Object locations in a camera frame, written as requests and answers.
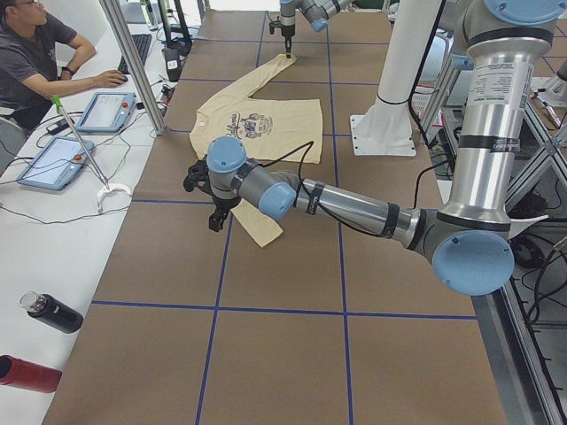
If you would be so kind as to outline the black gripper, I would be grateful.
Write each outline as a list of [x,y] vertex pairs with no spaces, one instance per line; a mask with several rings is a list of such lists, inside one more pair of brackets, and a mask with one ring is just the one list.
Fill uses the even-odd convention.
[[280,16],[281,32],[284,37],[285,55],[291,58],[292,37],[295,35],[295,16]]
[[215,209],[209,216],[208,226],[214,232],[221,232],[230,210],[240,204],[241,197],[220,198],[216,195],[212,195],[212,200],[215,205]]

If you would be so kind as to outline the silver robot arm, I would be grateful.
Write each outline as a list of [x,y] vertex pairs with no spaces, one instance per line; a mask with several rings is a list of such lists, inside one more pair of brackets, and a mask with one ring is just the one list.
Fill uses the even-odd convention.
[[291,58],[292,38],[296,33],[296,12],[309,22],[315,32],[323,31],[329,20],[343,11],[353,0],[281,0],[278,19],[269,24],[269,31],[274,33],[279,28],[284,38],[285,56]]
[[550,49],[563,1],[465,1],[458,7],[454,46],[473,63],[453,185],[439,210],[396,204],[302,178],[269,172],[231,136],[206,154],[215,204],[209,226],[250,202],[281,219],[292,207],[325,214],[364,234],[399,241],[430,262],[449,288],[479,296],[513,273],[511,221],[504,203],[535,63]]

